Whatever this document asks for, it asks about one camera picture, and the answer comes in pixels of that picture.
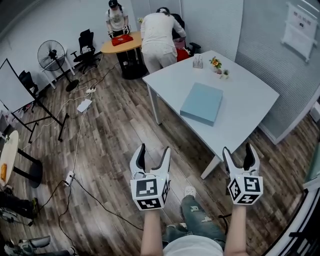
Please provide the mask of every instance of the red object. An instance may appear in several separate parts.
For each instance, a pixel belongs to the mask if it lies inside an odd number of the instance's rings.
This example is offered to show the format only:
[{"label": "red object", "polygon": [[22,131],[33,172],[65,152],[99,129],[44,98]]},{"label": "red object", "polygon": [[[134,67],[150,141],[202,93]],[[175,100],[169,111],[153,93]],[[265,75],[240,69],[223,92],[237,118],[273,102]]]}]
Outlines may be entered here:
[{"label": "red object", "polygon": [[178,56],[176,57],[176,61],[177,62],[181,62],[183,60],[186,60],[186,59],[190,58],[189,54],[184,49],[176,49],[176,52],[178,54]]},{"label": "red object", "polygon": [[132,40],[133,40],[133,37],[131,37],[128,34],[123,34],[121,36],[117,36],[117,37],[113,38],[111,40],[111,42],[112,42],[113,46],[118,46],[118,45],[124,44],[126,42],[130,42]]}]

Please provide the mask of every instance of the white shirt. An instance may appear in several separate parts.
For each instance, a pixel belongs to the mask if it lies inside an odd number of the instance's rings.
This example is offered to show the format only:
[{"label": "white shirt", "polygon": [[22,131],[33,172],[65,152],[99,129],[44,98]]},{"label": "white shirt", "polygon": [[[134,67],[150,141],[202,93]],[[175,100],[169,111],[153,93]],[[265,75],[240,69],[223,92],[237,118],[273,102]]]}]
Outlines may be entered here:
[{"label": "white shirt", "polygon": [[172,39],[172,29],[182,38],[187,36],[173,16],[159,12],[147,15],[141,24],[142,52],[144,54],[154,54],[155,51],[157,53],[161,51],[161,54],[177,53]]},{"label": "white shirt", "polygon": [[221,246],[210,238],[186,235],[169,243],[163,250],[164,256],[223,256]]},{"label": "white shirt", "polygon": [[124,17],[128,16],[127,10],[122,6],[122,12],[120,10],[120,7],[118,7],[118,10],[114,11],[112,9],[109,9],[105,13],[105,21],[109,22],[112,26],[113,31],[121,31],[122,27],[125,25],[125,19]]}]

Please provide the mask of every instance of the round wooden table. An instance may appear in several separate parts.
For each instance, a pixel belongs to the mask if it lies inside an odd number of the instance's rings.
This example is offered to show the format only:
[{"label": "round wooden table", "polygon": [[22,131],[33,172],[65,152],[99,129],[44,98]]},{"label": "round wooden table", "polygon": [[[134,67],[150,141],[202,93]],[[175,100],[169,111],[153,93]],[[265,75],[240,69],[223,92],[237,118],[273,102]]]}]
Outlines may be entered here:
[{"label": "round wooden table", "polygon": [[[144,65],[141,57],[140,47],[142,45],[142,40],[140,31],[131,32],[129,35],[133,38],[132,41],[113,46],[111,40],[109,40],[103,44],[103,46],[101,47],[101,52],[104,54],[117,54],[122,70],[122,77],[124,79],[131,80],[143,77],[148,70]],[[119,53],[127,52],[134,49],[136,51],[138,62],[135,60],[133,65],[129,64],[124,66],[123,62],[120,61],[121,59],[119,58]]]},{"label": "round wooden table", "polygon": [[[23,152],[21,149],[18,148],[19,143],[19,134],[15,130],[9,135],[9,140],[4,144],[3,150],[1,152],[0,157],[0,168],[3,164],[6,164],[6,176],[5,181],[0,179],[0,184],[4,187],[8,184],[8,181],[11,177],[12,171],[29,179],[30,185],[33,188],[37,188],[42,180],[43,175],[43,166],[41,161],[34,159],[27,153]],[[19,168],[15,167],[15,160],[16,155],[19,153],[26,159],[32,161],[32,165],[29,169],[29,173],[20,170]]]}]

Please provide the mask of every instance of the ripped jeans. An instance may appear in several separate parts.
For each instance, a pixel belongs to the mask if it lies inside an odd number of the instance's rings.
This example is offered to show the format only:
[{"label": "ripped jeans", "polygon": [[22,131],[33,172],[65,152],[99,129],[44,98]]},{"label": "ripped jeans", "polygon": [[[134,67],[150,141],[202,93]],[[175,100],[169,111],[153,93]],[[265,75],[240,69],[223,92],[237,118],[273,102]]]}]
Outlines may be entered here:
[{"label": "ripped jeans", "polygon": [[223,250],[225,249],[226,235],[212,222],[192,195],[187,195],[182,200],[181,208],[187,228],[180,224],[169,225],[162,236],[163,248],[178,238],[195,235],[210,238],[217,242]]}]

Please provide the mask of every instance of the office chair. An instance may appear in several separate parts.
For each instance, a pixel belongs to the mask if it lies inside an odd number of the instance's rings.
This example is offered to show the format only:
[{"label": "office chair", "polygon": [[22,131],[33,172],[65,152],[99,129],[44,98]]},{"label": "office chair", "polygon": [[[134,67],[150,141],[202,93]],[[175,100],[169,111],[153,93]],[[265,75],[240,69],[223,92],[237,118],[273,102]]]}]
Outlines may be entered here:
[{"label": "office chair", "polygon": [[[46,97],[45,93],[42,92],[42,91],[40,91],[37,94],[39,89],[38,89],[38,86],[32,80],[30,72],[22,71],[21,74],[19,75],[19,80],[24,85],[24,87],[28,88],[38,100],[40,100],[41,98]],[[31,112],[32,113],[34,112],[35,105],[36,105],[36,101],[34,101],[32,103],[32,108],[31,108]]]},{"label": "office chair", "polygon": [[[180,26],[183,29],[185,29],[185,22],[182,20],[181,16],[179,14],[176,14],[176,13],[172,13],[171,15],[180,24]],[[180,38],[180,35],[174,29],[172,29],[172,39],[174,40],[174,39],[178,39],[178,38]],[[195,55],[196,51],[201,48],[201,46],[199,44],[196,44],[195,42],[191,42],[191,43],[189,43],[189,45],[192,46],[192,49],[188,48],[187,45],[186,45],[186,42],[184,42],[184,47],[186,49],[190,50],[191,57],[192,57],[192,56]]]},{"label": "office chair", "polygon": [[94,33],[90,32],[90,29],[87,29],[80,33],[79,44],[80,44],[80,55],[77,56],[76,52],[71,53],[74,55],[74,62],[82,62],[82,66],[79,68],[79,71],[84,74],[86,69],[89,66],[97,68],[96,61],[100,61],[99,58],[95,58],[94,54],[96,48],[93,46],[94,42]]}]

